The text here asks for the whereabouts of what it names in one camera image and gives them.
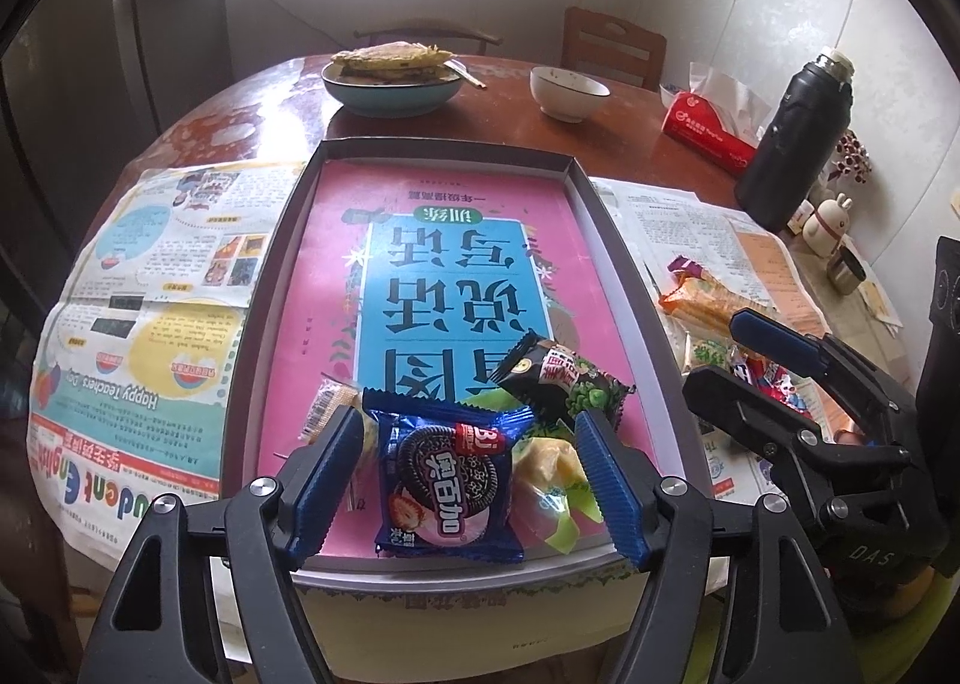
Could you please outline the red milk candy packet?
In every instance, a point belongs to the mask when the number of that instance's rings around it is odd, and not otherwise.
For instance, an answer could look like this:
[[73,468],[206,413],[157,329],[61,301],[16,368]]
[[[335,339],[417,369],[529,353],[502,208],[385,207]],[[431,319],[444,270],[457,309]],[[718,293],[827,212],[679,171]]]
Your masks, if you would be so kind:
[[729,351],[729,369],[737,379],[753,386],[765,397],[779,401],[804,418],[811,419],[811,410],[800,396],[793,377],[781,365],[758,354],[743,351],[742,347],[734,344]]

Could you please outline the orange cracker packet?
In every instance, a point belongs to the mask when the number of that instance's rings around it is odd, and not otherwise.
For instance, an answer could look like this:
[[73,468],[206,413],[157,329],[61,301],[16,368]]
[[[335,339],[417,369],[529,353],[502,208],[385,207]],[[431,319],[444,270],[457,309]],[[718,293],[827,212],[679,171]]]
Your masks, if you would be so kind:
[[750,301],[711,276],[683,276],[674,291],[659,297],[659,307],[674,319],[726,338],[731,336],[732,317],[741,310],[755,310],[770,319],[776,317],[774,308]]

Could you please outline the black green snack packet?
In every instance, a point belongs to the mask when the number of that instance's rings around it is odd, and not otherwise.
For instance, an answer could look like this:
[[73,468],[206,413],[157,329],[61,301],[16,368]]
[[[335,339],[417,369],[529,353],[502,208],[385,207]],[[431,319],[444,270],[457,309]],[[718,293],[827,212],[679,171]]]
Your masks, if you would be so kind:
[[578,351],[529,330],[490,372],[490,380],[534,411],[550,429],[584,411],[601,411],[613,427],[622,422],[626,398],[636,391]]

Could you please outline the yellow green candy packet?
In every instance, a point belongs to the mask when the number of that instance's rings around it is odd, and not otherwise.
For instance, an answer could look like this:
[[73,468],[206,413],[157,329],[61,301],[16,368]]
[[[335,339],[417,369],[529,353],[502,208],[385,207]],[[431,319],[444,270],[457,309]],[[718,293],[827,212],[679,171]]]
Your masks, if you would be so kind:
[[604,521],[578,453],[567,440],[530,437],[512,450],[511,514],[527,542],[555,553],[573,553],[581,537],[578,520]]

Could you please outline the blue Oreo cookie packet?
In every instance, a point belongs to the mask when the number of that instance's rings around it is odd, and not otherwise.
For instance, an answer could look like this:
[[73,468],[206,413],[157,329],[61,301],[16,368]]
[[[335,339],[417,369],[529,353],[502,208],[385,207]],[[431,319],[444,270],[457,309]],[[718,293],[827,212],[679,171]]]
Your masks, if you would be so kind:
[[534,425],[532,409],[491,411],[372,388],[363,409],[377,425],[378,551],[523,560],[509,521],[512,450]]

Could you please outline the green label rice cracker packet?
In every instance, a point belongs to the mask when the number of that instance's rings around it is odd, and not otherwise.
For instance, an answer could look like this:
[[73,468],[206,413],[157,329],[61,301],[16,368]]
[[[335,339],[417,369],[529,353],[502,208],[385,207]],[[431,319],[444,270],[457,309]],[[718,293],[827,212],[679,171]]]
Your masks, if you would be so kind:
[[702,367],[717,367],[722,372],[731,370],[731,346],[724,341],[688,335],[683,350],[682,372],[690,374]]

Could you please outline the purple orange snack bar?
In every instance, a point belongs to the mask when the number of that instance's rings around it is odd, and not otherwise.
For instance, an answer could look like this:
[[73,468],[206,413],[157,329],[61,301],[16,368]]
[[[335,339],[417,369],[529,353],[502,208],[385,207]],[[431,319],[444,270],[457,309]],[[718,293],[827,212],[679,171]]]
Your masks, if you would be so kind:
[[692,258],[683,255],[677,255],[667,265],[667,271],[669,271],[677,286],[683,286],[686,283],[706,284],[707,286],[719,284],[718,278],[709,269],[703,268],[697,260],[692,260]]

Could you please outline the small steel cup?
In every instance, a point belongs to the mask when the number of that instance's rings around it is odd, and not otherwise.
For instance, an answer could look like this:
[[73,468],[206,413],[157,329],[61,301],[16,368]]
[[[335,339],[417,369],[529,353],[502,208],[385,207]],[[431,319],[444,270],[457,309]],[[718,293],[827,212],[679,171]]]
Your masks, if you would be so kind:
[[866,268],[847,245],[839,245],[825,268],[828,283],[840,296],[851,296],[867,280]]

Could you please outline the white rabbit figurine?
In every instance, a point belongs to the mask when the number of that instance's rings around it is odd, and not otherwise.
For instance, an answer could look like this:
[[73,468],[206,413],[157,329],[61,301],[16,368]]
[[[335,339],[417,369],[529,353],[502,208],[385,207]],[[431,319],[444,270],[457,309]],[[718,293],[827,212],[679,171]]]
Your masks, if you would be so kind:
[[823,200],[805,221],[802,239],[818,258],[828,258],[850,230],[854,200],[846,193]]

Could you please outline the small white bottle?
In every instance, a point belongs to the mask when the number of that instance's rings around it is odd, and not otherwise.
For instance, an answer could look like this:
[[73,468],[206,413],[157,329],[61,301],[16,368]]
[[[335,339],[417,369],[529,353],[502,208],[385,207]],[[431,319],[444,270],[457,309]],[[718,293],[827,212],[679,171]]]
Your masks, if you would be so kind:
[[802,202],[797,205],[797,208],[794,209],[794,213],[791,214],[791,218],[788,219],[789,232],[791,232],[793,235],[802,234],[805,223],[811,219],[814,211],[814,205],[812,205],[809,200],[802,200]]

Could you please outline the red white patterned jar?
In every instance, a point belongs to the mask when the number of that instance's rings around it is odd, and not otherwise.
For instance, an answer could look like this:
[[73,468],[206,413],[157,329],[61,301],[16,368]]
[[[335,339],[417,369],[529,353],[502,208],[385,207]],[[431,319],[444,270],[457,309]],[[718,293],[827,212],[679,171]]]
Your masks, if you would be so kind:
[[850,128],[836,141],[825,172],[828,184],[865,184],[871,177],[871,156]]

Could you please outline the colourful Student English newspaper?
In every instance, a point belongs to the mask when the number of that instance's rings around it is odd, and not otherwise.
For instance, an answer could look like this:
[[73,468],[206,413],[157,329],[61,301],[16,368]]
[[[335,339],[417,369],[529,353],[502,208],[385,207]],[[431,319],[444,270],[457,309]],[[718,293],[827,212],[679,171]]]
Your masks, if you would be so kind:
[[114,569],[160,494],[218,497],[239,343],[301,164],[149,170],[44,323],[28,460],[68,546]]

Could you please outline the black thermos flask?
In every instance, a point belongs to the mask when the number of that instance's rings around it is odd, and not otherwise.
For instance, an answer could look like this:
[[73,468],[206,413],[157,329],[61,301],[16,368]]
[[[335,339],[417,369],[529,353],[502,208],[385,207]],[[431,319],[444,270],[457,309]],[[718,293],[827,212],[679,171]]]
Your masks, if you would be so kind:
[[789,81],[734,188],[740,209],[768,232],[788,225],[848,128],[853,76],[853,62],[827,49]]

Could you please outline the red tissue pack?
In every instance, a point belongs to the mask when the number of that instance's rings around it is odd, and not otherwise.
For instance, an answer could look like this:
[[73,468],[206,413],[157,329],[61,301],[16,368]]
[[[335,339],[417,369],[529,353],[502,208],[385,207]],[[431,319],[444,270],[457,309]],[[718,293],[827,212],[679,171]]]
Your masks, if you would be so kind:
[[679,91],[662,120],[661,131],[693,149],[736,179],[754,159],[755,147],[727,131],[711,102],[690,91]]

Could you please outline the small white bowl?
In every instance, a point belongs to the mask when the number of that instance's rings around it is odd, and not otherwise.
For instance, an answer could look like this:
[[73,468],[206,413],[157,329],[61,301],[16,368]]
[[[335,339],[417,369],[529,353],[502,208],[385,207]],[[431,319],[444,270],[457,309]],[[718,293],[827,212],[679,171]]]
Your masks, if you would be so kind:
[[539,65],[530,70],[530,94],[548,117],[580,124],[604,105],[612,91],[587,74]]

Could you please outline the pink lined cardboard tray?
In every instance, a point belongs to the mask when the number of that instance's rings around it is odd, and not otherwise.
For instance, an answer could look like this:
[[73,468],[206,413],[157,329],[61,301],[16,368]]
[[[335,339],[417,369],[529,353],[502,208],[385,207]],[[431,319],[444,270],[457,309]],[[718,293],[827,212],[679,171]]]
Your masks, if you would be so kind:
[[233,361],[223,491],[278,471],[323,380],[463,400],[528,331],[625,382],[622,439],[708,486],[658,311],[576,159],[427,138],[320,143]]

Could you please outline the brown wooden chair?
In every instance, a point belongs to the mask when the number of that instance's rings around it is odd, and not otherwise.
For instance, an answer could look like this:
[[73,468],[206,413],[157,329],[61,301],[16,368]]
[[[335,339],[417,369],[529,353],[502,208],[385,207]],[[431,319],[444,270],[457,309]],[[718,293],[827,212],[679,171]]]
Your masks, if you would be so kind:
[[563,68],[612,74],[622,83],[657,91],[667,39],[612,14],[569,7],[563,18]]

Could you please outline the wooden chopsticks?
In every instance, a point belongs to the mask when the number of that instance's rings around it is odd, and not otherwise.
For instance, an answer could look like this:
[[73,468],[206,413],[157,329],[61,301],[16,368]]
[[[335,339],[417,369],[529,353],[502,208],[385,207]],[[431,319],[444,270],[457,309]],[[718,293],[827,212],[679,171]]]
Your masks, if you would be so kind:
[[457,62],[457,60],[448,60],[446,63],[444,63],[444,67],[446,67],[449,71],[452,71],[452,73],[457,74],[462,81],[466,81],[466,83],[469,83],[469,85],[473,86],[474,88],[481,89],[482,91],[487,89],[487,85],[483,83],[482,79],[478,79],[477,76],[473,76],[473,74],[471,74],[470,71],[467,70],[464,65],[462,65],[462,63]]

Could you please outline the teal bowl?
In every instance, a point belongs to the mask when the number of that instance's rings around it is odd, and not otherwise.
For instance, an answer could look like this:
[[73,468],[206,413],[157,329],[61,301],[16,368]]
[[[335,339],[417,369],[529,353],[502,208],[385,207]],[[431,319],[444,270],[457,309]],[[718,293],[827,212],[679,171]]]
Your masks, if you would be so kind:
[[462,88],[462,79],[444,76],[421,83],[378,83],[374,79],[343,76],[338,63],[329,62],[320,72],[325,90],[359,117],[413,118],[439,109]]

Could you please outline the stacked flatbread pancakes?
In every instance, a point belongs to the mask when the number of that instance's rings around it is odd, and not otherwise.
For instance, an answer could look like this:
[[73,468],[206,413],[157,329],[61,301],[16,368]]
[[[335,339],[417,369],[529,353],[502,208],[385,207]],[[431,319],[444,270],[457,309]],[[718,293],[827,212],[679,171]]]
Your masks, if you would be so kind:
[[341,50],[332,57],[342,78],[376,83],[426,83],[443,78],[454,53],[420,42],[394,40],[377,46]]

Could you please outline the curved back wooden chair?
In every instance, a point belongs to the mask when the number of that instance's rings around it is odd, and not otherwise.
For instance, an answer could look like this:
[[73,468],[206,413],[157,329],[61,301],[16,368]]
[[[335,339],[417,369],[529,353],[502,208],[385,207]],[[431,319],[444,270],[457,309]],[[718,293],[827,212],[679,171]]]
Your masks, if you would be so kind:
[[471,28],[470,26],[460,26],[460,24],[451,23],[451,21],[439,21],[439,19],[423,19],[423,21],[400,21],[398,24],[391,24],[385,28],[374,29],[355,29],[353,37],[356,40],[364,40],[368,46],[382,44],[387,40],[416,40],[423,44],[436,44],[437,46],[447,46],[452,42],[467,42],[473,53],[477,55],[487,55],[493,47],[503,45],[501,35],[490,34],[481,29]]

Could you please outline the dark grey refrigerator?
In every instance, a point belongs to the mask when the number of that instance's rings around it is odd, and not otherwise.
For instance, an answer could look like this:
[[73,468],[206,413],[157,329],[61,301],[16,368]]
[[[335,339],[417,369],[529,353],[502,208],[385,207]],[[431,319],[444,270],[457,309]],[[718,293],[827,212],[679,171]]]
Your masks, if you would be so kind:
[[233,79],[226,0],[37,0],[2,55],[2,164],[73,253],[125,164]]

